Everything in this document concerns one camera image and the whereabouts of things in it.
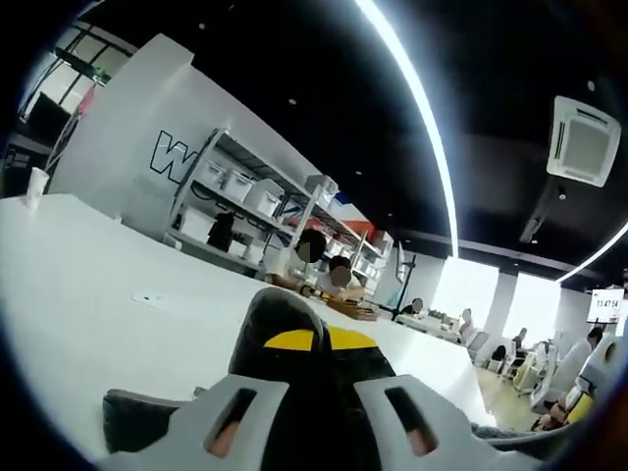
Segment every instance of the black object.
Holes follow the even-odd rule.
[[[394,309],[394,312],[392,313],[392,320],[393,321],[396,318],[396,316],[398,316],[399,313],[400,313],[399,307],[401,307],[401,302],[403,301],[403,297],[405,296],[405,292],[408,289],[408,284],[410,283],[410,278],[412,278],[412,272],[414,271],[414,268],[416,267],[416,253],[414,255],[412,255],[412,261],[409,262],[409,263],[406,263],[406,265],[409,268],[408,275],[407,275],[407,277],[405,277],[405,282],[403,283],[403,288],[401,289],[401,296],[399,297],[399,301],[396,302],[396,308]]]
[[[506,347],[503,345],[500,345],[493,352],[491,359],[494,361],[502,361],[505,356],[506,356]]]
[[[35,140],[52,146],[61,135],[69,118],[70,113],[61,105],[45,93],[39,92],[37,101],[28,115],[27,124]]]
[[[110,390],[102,399],[103,432],[110,453],[135,452],[168,433],[170,416],[185,402]]]
[[[235,221],[236,217],[234,216],[234,213],[221,213],[216,216],[216,222],[209,231],[207,243],[213,247],[228,252],[229,247],[232,244],[232,240],[234,239],[232,229]]]

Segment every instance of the wooden board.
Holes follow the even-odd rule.
[[[344,301],[330,299],[327,301],[327,305],[335,311],[338,311],[340,314],[344,314],[345,316],[357,321],[377,321],[377,318],[379,317],[379,314],[373,311],[373,309],[361,308],[355,305],[347,304]]]

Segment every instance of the window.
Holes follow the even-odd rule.
[[[483,329],[493,304],[498,275],[497,267],[449,257],[430,308],[453,318],[469,308],[473,325]]]
[[[553,339],[554,323],[560,301],[560,285],[552,280],[520,273],[514,287],[503,336],[514,338],[522,328],[528,330],[523,345]]]

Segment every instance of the led light strip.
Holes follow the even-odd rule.
[[[421,117],[423,118],[423,122],[427,128],[430,140],[432,141],[432,148],[434,149],[434,154],[436,155],[439,173],[441,174],[441,182],[443,183],[447,215],[449,218],[449,232],[451,235],[451,256],[453,258],[458,258],[458,223],[455,219],[455,205],[453,203],[451,178],[449,177],[449,169],[447,167],[443,142],[441,141],[441,134],[436,126],[436,120],[434,119],[432,108],[430,108],[428,97],[423,89],[423,84],[419,79],[419,75],[414,70],[412,62],[405,52],[405,49],[403,49],[401,41],[399,41],[399,38],[394,32],[393,27],[388,22],[384,14],[382,14],[382,12],[377,8],[375,3],[371,0],[355,0],[355,3],[368,21],[375,27],[375,30],[391,51],[391,54],[401,69],[401,73],[403,74],[405,81],[408,83],[412,96],[419,107]]]
[[[593,262],[595,262],[596,260],[598,260],[600,257],[602,257],[611,247],[613,247],[618,240],[620,240],[624,234],[628,233],[628,222],[626,224],[624,224],[624,227],[621,228],[617,234],[615,234],[611,240],[609,240],[607,243],[605,243],[600,250],[598,250],[596,253],[594,253],[592,256],[590,256],[587,260],[585,260],[584,262],[582,262],[580,265],[578,265],[576,268],[574,268],[572,271],[570,271],[569,273],[566,273],[565,275],[563,275],[562,277],[560,277],[558,280],[556,280],[557,283],[563,283],[565,280],[570,279],[571,277],[573,277],[576,273],[578,273],[580,270],[582,270],[583,268],[587,268],[589,265],[591,265]]]

